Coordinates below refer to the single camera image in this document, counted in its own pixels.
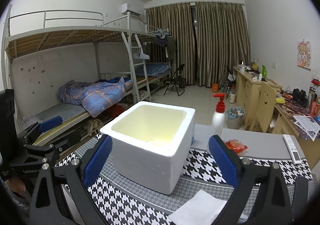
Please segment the person's left hand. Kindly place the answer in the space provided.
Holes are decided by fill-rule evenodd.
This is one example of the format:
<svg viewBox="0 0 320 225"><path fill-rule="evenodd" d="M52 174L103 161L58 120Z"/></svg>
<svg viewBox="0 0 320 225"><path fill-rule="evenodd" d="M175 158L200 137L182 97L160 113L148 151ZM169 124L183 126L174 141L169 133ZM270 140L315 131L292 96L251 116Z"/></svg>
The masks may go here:
<svg viewBox="0 0 320 225"><path fill-rule="evenodd" d="M17 198L30 198L30 194L27 191L25 184L18 177L11 177L5 181L5 184Z"/></svg>

